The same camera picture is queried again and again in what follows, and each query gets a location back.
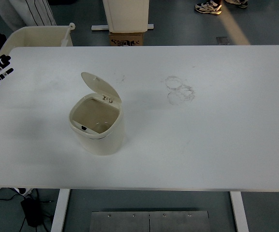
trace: black power adapter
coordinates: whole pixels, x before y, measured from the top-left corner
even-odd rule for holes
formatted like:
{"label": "black power adapter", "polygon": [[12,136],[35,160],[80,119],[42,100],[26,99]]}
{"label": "black power adapter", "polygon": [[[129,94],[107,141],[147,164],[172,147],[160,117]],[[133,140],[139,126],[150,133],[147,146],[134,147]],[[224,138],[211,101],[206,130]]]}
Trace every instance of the black power adapter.
{"label": "black power adapter", "polygon": [[43,222],[42,210],[40,203],[32,198],[25,198],[21,202],[21,206],[27,220],[31,227],[37,227]]}

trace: white plastic bin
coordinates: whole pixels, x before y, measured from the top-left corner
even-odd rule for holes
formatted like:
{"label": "white plastic bin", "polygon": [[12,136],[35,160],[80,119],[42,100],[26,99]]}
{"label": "white plastic bin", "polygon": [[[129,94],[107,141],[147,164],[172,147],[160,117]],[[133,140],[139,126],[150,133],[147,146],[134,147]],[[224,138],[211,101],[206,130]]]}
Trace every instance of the white plastic bin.
{"label": "white plastic bin", "polygon": [[9,55],[15,47],[67,47],[73,46],[70,32],[75,24],[68,26],[24,27],[13,32],[0,50],[1,55]]}
{"label": "white plastic bin", "polygon": [[80,144],[95,155],[110,155],[119,150],[124,138],[121,99],[104,80],[81,73],[95,93],[84,96],[71,110],[69,121]]}
{"label": "white plastic bin", "polygon": [[109,31],[146,32],[149,0],[103,0]]}

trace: sneaker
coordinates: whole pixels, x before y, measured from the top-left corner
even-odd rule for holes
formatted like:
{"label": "sneaker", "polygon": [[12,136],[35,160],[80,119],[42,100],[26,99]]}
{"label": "sneaker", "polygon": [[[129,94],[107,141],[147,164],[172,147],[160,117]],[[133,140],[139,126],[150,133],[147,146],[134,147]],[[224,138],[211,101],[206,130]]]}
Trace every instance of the sneaker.
{"label": "sneaker", "polygon": [[221,13],[221,4],[216,4],[213,0],[195,5],[195,10],[199,13],[218,15]]}
{"label": "sneaker", "polygon": [[248,0],[225,0],[227,3],[235,4],[240,8],[246,8],[248,6]]}

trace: trash can lid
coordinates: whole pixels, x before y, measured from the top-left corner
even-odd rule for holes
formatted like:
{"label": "trash can lid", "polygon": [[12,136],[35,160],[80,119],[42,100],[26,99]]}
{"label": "trash can lid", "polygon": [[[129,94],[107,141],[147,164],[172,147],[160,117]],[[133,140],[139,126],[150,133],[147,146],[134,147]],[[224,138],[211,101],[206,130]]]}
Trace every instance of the trash can lid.
{"label": "trash can lid", "polygon": [[121,98],[115,89],[103,79],[88,72],[82,72],[81,77],[87,86],[94,92],[109,97],[113,102],[122,103]]}

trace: metal floor plate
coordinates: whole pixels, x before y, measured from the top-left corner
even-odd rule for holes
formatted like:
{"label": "metal floor plate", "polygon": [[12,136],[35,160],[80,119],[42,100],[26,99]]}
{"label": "metal floor plate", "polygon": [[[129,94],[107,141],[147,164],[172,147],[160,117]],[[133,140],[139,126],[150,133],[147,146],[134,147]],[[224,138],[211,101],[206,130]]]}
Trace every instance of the metal floor plate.
{"label": "metal floor plate", "polygon": [[209,232],[207,211],[92,212],[90,232]]}

